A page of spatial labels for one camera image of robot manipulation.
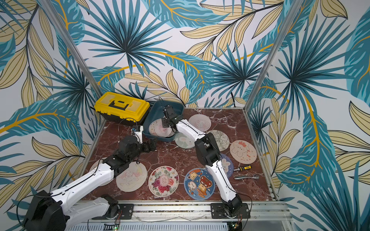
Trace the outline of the white floral round coaster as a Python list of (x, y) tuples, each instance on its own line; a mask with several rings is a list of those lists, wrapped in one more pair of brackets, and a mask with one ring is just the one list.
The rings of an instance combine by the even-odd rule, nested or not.
[(174, 132), (171, 128), (163, 128), (163, 127), (156, 127), (155, 128), (155, 133), (159, 137), (171, 137), (174, 135)]

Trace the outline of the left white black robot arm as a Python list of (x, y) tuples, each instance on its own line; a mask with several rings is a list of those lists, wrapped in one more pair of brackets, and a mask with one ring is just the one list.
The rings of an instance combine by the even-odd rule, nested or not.
[(118, 149), (99, 161), (92, 171), (50, 193), (42, 190), (35, 194), (22, 227), (27, 231), (64, 231), (96, 217), (116, 219), (120, 214), (119, 203), (107, 194), (88, 203), (77, 202), (118, 177), (142, 153), (155, 150), (156, 142), (153, 139), (143, 141), (137, 134), (124, 137)]

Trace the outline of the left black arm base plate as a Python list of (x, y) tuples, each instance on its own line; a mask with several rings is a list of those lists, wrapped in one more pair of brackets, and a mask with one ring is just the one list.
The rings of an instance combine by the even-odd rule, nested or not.
[(110, 219), (113, 220), (131, 220), (134, 211), (134, 204), (117, 204), (113, 206)]

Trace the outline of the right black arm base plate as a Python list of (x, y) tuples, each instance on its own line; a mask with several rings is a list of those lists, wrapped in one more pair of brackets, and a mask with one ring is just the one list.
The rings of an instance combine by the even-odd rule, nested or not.
[(213, 219), (233, 219), (233, 218), (250, 218), (250, 209), (248, 204), (243, 203), (241, 209), (232, 216), (228, 216), (222, 203), (211, 203), (211, 215)]

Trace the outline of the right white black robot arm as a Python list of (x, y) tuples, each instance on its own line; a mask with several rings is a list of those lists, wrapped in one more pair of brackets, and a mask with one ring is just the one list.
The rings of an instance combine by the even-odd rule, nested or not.
[(195, 128), (170, 105), (164, 107), (163, 113), (165, 117), (162, 119), (162, 125), (165, 128), (180, 132), (194, 142), (198, 161), (206, 167), (219, 189), (224, 214), (230, 218), (237, 216), (243, 203), (223, 169), (221, 153), (214, 135)]

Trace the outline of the pink cartoon round coaster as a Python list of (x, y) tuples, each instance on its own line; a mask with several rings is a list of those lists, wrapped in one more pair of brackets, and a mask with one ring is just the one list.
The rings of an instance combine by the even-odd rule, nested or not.
[(157, 127), (163, 127), (164, 128), (163, 123), (162, 123), (162, 119), (157, 119), (156, 121), (158, 122)]

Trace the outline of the pastel cartoon round coaster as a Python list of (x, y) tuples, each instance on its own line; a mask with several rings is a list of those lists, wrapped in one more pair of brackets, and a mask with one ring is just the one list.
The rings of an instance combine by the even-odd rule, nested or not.
[(150, 125), (149, 125), (149, 128), (148, 128), (148, 130), (149, 130), (149, 133), (150, 133), (150, 135), (152, 135), (152, 136), (157, 136), (157, 133), (156, 133), (156, 131), (155, 131), (155, 128), (157, 127), (157, 121), (153, 121)]

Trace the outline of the green bunny round coaster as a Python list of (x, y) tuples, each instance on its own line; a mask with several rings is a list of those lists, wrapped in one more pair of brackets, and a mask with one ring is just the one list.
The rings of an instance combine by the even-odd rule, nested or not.
[(191, 149), (195, 147), (194, 141), (180, 132), (175, 134), (174, 141), (178, 147), (183, 149)]

